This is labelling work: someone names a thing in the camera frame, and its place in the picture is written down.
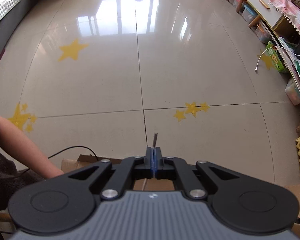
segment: yellow star sticker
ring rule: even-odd
[[[27,104],[23,104],[21,111],[25,112],[27,110],[27,108],[28,108],[28,105]]]
[[[185,111],[179,111],[179,110],[177,110],[176,114],[173,117],[178,118],[178,122],[180,122],[181,119],[186,119],[184,113],[185,113]]]
[[[64,60],[67,57],[72,58],[73,60],[78,59],[79,51],[87,47],[88,44],[79,44],[79,40],[75,39],[70,45],[60,46],[59,48],[63,51],[63,54],[58,59],[58,61]]]
[[[22,131],[23,125],[30,118],[30,115],[31,114],[21,114],[20,104],[17,104],[13,117],[8,118],[8,120]]]
[[[31,131],[33,131],[32,124],[27,124],[26,131],[28,133],[30,133]]]
[[[33,114],[33,115],[31,115],[31,117],[30,117],[30,122],[33,123],[33,124],[35,124],[35,121],[36,121],[37,119],[38,119],[38,118]]]
[[[272,67],[275,68],[275,65],[274,65],[271,57],[266,52],[261,56],[260,59],[266,64],[267,70],[270,70],[270,68],[272,68]]]
[[[186,114],[193,114],[194,117],[197,117],[197,112],[201,111],[200,108],[195,106],[195,102],[193,102],[192,104],[188,104],[186,103],[186,106],[188,107],[188,109],[185,111]]]
[[[206,113],[208,112],[208,109],[210,108],[210,106],[207,105],[207,102],[204,102],[203,104],[200,104],[200,106],[201,106],[200,110],[203,110]]]

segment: black round pad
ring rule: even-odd
[[[63,182],[51,179],[16,192],[8,205],[15,224],[32,234],[64,232],[82,224],[95,209],[94,198],[82,181]]]
[[[239,197],[239,203],[252,212],[267,212],[277,203],[274,196],[261,191],[249,191]]]
[[[31,199],[31,205],[40,212],[57,212],[64,209],[68,203],[69,198],[66,194],[53,190],[39,192]]]
[[[290,191],[252,178],[222,184],[212,208],[227,226],[252,235],[286,230],[299,213],[298,200]]]

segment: tiled floor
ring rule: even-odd
[[[77,60],[58,61],[76,39]],[[226,0],[42,0],[0,62],[0,115],[27,104],[38,119],[24,131],[47,155],[143,155],[158,132],[165,156],[297,184],[300,107],[286,76],[254,71],[263,49]],[[178,122],[193,101],[210,108]]]

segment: white cable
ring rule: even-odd
[[[300,55],[295,54],[295,53],[291,52],[290,50],[288,50],[288,49],[286,49],[286,48],[284,48],[284,47],[280,47],[280,46],[273,46],[273,47],[270,47],[270,48],[268,48],[268,49],[276,48],[276,47],[281,48],[281,49],[285,49],[286,51],[288,51],[288,52],[290,52],[290,53],[292,53],[292,54],[294,54],[294,55],[296,55],[296,56],[300,56]],[[260,55],[260,57],[259,57],[259,59],[258,59],[258,62],[257,62],[257,67],[256,67],[256,69],[255,69],[254,71],[257,71],[257,70],[258,70],[258,64],[259,64],[259,61],[260,61],[260,59],[261,59],[261,56],[262,56],[268,49],[266,49],[266,50]]]

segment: black cord on floor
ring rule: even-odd
[[[7,232],[7,231],[0,231],[1,234],[9,234],[9,235],[12,235],[14,234],[13,232]]]
[[[66,151],[66,150],[72,149],[72,148],[85,148],[85,149],[88,149],[88,150],[91,151],[91,152],[93,153],[93,155],[96,157],[97,162],[99,161],[98,156],[94,153],[94,151],[92,151],[89,147],[81,146],[81,145],[71,146],[71,147],[65,148],[65,149],[63,149],[63,150],[61,150],[61,151],[59,151],[59,152],[57,152],[57,153],[55,153],[55,154],[49,156],[48,159],[50,159],[50,158],[52,158],[52,157],[54,157],[54,156],[56,156],[56,155],[58,155],[58,154],[60,154],[60,153],[62,153],[62,152],[64,152],[64,151]],[[17,176],[9,177],[9,178],[0,178],[0,180],[7,180],[7,179],[16,179],[16,178],[19,178],[19,177],[21,177],[23,174],[25,174],[25,173],[26,173],[27,171],[29,171],[29,170],[30,170],[30,169],[28,168],[28,169],[26,169],[25,171],[21,172],[21,173],[20,173],[19,175],[17,175]]]

